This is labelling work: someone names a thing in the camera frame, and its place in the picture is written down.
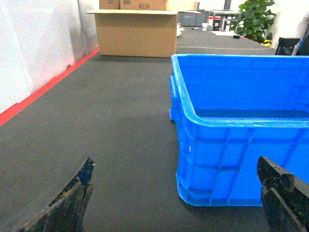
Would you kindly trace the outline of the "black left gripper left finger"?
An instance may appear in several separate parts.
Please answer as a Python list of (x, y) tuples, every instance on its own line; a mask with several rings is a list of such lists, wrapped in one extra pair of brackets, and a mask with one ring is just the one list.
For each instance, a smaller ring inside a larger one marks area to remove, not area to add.
[(83, 232), (84, 215), (93, 191), (94, 161), (87, 157), (78, 173), (44, 210), (19, 232)]

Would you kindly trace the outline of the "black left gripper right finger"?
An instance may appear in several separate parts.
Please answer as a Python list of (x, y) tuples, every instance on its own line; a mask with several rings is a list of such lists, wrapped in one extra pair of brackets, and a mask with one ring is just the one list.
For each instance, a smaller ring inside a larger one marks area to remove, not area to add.
[(271, 232), (309, 230), (309, 185), (265, 156), (257, 162), (261, 201)]

